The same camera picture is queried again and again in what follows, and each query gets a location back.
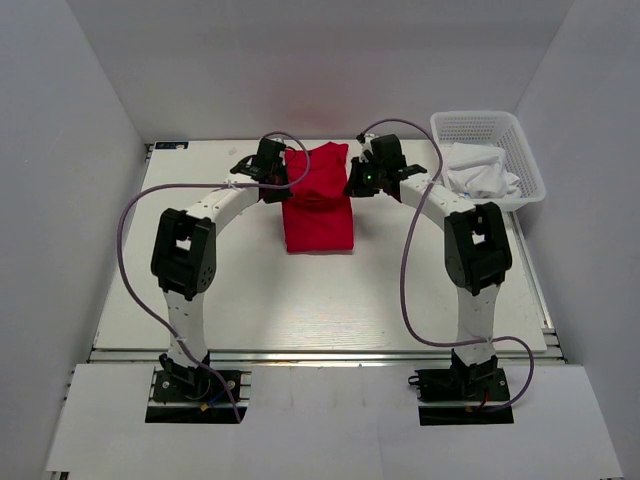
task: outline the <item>white cloth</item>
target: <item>white cloth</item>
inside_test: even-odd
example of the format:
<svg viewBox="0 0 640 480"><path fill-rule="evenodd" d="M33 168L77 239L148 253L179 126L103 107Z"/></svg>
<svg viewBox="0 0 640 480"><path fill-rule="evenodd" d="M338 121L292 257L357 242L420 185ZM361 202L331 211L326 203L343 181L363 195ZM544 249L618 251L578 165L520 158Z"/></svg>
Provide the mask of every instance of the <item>white cloth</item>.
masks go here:
<svg viewBox="0 0 640 480"><path fill-rule="evenodd" d="M520 198L520 178L505 168L500 147L454 143L444 159L444 183L471 198Z"/></svg>

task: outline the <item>white table surface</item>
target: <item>white table surface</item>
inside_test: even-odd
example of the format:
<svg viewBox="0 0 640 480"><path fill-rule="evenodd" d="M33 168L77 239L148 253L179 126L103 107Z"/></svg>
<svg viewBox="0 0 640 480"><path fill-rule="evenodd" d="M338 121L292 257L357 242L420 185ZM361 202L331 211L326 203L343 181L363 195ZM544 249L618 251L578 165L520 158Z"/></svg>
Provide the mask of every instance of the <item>white table surface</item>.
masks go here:
<svg viewBox="0 0 640 480"><path fill-rule="evenodd" d="M152 365L78 365L47 470L72 480L585 480L621 475L578 366L539 367L512 425L420 426L413 368L254 367L240 425L145 424ZM526 367L507 367L512 391Z"/></svg>
<svg viewBox="0 0 640 480"><path fill-rule="evenodd" d="M325 141L306 141L314 148ZM350 146L348 160L360 147ZM257 141L190 142L185 150L155 150L144 188L173 182L218 182ZM426 141L403 141L409 164L435 171ZM166 305L150 261L158 220L166 208L186 208L207 192L170 190L143 199L134 214L125 261L134 288L157 312ZM355 249L342 255L288 255L281 206L258 204L234 220L217 241L218 269L205 298L205 336L212 350L399 352L431 350L406 332L399 306L400 258L414 210L385 195L352 201ZM496 305L495 336L516 335L534 351L546 350L542 312L525 276L514 232L508 226L513 267ZM408 305L414 328L424 337L454 340L457 295L444 268L444 240L422 217L409 260ZM94 347L159 350L168 333L128 296L115 273ZM521 351L496 344L498 351Z"/></svg>

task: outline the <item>red cloth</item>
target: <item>red cloth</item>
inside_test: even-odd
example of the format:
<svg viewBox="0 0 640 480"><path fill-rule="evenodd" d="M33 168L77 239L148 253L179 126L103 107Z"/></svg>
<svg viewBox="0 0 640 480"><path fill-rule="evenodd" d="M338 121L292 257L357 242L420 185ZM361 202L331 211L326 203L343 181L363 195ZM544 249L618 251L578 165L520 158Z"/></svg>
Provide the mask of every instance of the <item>red cloth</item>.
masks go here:
<svg viewBox="0 0 640 480"><path fill-rule="evenodd" d="M351 199L343 195L347 184L348 145L329 142L313 149L311 170L291 188L293 198L282 202L287 252L353 250ZM300 178L306 167L301 151L285 154L289 181Z"/></svg>

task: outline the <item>laundry basket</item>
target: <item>laundry basket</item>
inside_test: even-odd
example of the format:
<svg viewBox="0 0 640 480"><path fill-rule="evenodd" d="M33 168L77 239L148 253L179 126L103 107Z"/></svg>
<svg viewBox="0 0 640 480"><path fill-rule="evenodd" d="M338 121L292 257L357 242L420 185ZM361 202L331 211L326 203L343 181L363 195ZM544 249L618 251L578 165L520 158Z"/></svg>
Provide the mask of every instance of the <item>laundry basket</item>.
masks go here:
<svg viewBox="0 0 640 480"><path fill-rule="evenodd" d="M447 154L454 142L493 145L506 152L506 169L520 177L521 198L471 199L474 203L494 202L512 212L527 203L539 202L547 191L518 119L508 112L439 112L431 116L433 137Z"/></svg>

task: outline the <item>white wall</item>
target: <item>white wall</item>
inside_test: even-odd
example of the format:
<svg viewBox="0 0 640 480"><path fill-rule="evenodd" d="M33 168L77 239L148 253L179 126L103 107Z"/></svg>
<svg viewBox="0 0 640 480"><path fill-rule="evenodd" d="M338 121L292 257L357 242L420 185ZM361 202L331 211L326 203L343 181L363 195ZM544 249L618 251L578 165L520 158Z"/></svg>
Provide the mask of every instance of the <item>white wall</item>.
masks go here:
<svg viewBox="0 0 640 480"><path fill-rule="evenodd" d="M385 116L513 111L572 0L68 3L153 141L345 137Z"/></svg>
<svg viewBox="0 0 640 480"><path fill-rule="evenodd" d="M0 476L41 478L144 148L63 0L0 2Z"/></svg>
<svg viewBox="0 0 640 480"><path fill-rule="evenodd" d="M521 218L560 341L640 479L640 3L576 0L516 114L548 190Z"/></svg>

